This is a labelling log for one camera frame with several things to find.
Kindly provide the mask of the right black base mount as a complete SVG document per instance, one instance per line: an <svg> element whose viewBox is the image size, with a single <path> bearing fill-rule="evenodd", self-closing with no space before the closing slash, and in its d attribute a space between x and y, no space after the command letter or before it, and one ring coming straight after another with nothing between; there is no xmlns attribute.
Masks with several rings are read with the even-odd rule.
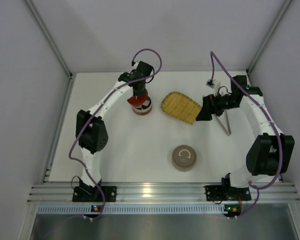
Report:
<svg viewBox="0 0 300 240"><path fill-rule="evenodd" d="M204 187L206 200L208 202L221 203L223 201L223 187L219 184L217 185L206 185Z"/></svg>

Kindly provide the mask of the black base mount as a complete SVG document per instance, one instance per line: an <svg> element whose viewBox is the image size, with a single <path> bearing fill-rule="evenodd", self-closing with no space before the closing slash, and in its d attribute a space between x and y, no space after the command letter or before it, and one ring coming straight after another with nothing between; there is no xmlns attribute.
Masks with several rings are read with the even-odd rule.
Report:
<svg viewBox="0 0 300 240"><path fill-rule="evenodd" d="M116 202L117 187L116 186L101 186L104 198L106 202ZM102 193L95 186L76 186L73 191L73 202L102 202L104 199Z"/></svg>
<svg viewBox="0 0 300 240"><path fill-rule="evenodd" d="M206 200L208 202L221 203L223 201L223 187L219 184L217 185L206 185L204 187Z"/></svg>

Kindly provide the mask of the metal tongs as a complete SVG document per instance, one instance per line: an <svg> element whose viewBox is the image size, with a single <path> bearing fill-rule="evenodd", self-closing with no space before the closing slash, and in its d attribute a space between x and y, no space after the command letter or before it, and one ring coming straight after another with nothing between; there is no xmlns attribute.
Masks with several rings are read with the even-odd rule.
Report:
<svg viewBox="0 0 300 240"><path fill-rule="evenodd" d="M225 95L230 95L229 92L221 92L221 93L218 93L217 91L214 92L214 96L215 97L224 97ZM230 136L232 134L232 130L231 130L231 126L230 126L230 122L229 122L229 116L228 116L228 111L225 109L223 111L223 114L224 116L224 123L220 120L220 118L215 114L214 115L214 118L215 120L217 121L217 123L219 124L219 126L221 127L221 129L223 130L223 132L225 133L226 136Z"/></svg>

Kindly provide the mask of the red-banded metal bowl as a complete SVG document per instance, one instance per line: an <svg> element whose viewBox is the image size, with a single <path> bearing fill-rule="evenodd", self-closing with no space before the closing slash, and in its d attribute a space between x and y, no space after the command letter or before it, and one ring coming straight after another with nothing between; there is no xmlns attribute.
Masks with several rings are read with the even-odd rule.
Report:
<svg viewBox="0 0 300 240"><path fill-rule="evenodd" d="M132 110L137 114L137 115L147 115L148 113L151 112L153 108L152 100L150 97L147 98L147 101L151 101L151 106L147 109L143 109L143 105L140 105L138 107L132 107Z"/></svg>

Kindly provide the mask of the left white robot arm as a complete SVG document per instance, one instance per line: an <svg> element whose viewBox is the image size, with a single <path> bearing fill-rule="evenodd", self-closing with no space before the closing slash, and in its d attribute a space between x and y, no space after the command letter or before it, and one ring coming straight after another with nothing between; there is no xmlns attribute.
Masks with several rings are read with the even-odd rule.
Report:
<svg viewBox="0 0 300 240"><path fill-rule="evenodd" d="M147 81L141 78L151 76L153 66L143 61L133 64L131 72L122 73L112 90L95 106L88 110L80 110L76 116L75 137L82 153L83 170L79 178L79 186L89 195L97 196L101 186L99 152L108 143L109 135L106 120L127 101L137 115L147 115L152 110L152 100L146 89Z"/></svg>

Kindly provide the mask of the brown round lid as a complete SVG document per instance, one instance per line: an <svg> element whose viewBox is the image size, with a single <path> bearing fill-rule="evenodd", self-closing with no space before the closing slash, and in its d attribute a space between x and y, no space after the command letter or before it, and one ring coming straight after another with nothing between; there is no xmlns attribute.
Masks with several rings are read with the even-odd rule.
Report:
<svg viewBox="0 0 300 240"><path fill-rule="evenodd" d="M197 162L197 153L189 145L179 145L172 152L171 162L181 172L190 171Z"/></svg>

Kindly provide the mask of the woven bamboo tray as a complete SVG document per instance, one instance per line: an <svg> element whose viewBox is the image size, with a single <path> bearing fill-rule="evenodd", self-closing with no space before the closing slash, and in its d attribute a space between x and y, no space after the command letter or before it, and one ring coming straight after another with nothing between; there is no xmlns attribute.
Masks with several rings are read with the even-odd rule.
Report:
<svg viewBox="0 0 300 240"><path fill-rule="evenodd" d="M168 116L192 125L202 110L202 106L189 96L172 91L164 97L160 109Z"/></svg>

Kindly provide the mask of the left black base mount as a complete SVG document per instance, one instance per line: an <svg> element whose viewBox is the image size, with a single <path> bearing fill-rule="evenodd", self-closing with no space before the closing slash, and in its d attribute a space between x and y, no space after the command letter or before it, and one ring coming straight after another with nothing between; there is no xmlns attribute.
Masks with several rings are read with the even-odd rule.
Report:
<svg viewBox="0 0 300 240"><path fill-rule="evenodd" d="M104 198L106 202L116 202L117 187L116 186L101 186ZM76 186L73 191L73 202L102 202L104 199L102 193L95 186Z"/></svg>

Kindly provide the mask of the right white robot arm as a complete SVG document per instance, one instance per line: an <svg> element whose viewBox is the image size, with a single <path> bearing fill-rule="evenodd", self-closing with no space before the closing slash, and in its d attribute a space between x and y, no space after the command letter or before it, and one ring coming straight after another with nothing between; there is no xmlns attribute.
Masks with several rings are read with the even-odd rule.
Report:
<svg viewBox="0 0 300 240"><path fill-rule="evenodd" d="M225 93L220 92L222 85L215 79L208 80L206 84L214 93L202 98L202 108L195 118L197 122L211 121L213 117L226 115L228 110L240 109L252 129L254 142L245 163L223 177L220 188L226 200L239 197L250 200L249 184L267 176L277 178L287 171L295 140L276 126L265 106L261 89L249 86L247 76L234 76Z"/></svg>

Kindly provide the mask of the white sushi piece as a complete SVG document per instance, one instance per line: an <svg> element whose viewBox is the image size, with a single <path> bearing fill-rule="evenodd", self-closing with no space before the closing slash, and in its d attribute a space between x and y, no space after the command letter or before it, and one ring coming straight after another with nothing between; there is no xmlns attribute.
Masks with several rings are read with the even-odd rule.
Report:
<svg viewBox="0 0 300 240"><path fill-rule="evenodd" d="M148 109L151 106L151 101L146 100L143 104L142 107L143 109Z"/></svg>

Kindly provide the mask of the aluminium mounting rail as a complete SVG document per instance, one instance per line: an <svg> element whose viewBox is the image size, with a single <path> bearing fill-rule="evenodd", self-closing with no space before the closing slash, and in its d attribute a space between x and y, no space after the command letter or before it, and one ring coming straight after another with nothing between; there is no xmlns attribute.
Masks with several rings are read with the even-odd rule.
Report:
<svg viewBox="0 0 300 240"><path fill-rule="evenodd" d="M71 203L74 182L45 182L34 185L27 199L29 204ZM212 196L206 190L209 183L203 182L104 182L104 188L116 187L116 202L123 204L203 204ZM259 191L259 203L291 203L300 200L297 189L290 182L276 182L271 187Z"/></svg>

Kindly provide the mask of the red round lid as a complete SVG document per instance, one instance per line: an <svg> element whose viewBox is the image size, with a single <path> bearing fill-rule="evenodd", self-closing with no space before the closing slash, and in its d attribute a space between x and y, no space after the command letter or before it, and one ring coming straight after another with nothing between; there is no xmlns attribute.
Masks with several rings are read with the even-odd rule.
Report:
<svg viewBox="0 0 300 240"><path fill-rule="evenodd" d="M140 95L140 96L133 95L127 99L127 102L132 107L138 107L141 106L147 99L148 99L148 91L146 90L144 95Z"/></svg>

